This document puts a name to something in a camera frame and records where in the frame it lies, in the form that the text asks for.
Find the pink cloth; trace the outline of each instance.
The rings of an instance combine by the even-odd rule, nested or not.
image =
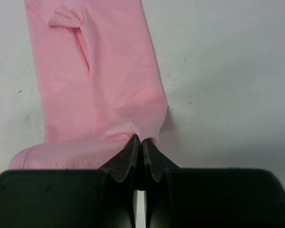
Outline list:
[[[9,168],[96,169],[137,134],[158,140],[167,102],[140,0],[25,0],[44,144]]]

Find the pink towel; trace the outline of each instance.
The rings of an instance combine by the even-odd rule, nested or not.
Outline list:
[[[9,168],[96,169],[137,134],[158,140],[167,101],[140,0],[26,0],[44,144]]]

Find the crumpled fabric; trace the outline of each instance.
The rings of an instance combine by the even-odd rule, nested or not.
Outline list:
[[[25,0],[45,118],[10,169],[96,169],[133,134],[158,141],[167,101],[140,0]]]

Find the pink fabric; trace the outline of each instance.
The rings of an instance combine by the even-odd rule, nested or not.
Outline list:
[[[44,144],[9,168],[92,168],[137,134],[158,140],[167,102],[140,0],[26,0]]]

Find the white surface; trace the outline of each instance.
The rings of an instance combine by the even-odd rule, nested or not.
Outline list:
[[[285,186],[285,0],[142,1],[170,105],[162,152],[268,169]],[[0,172],[42,141],[23,1],[0,1]]]

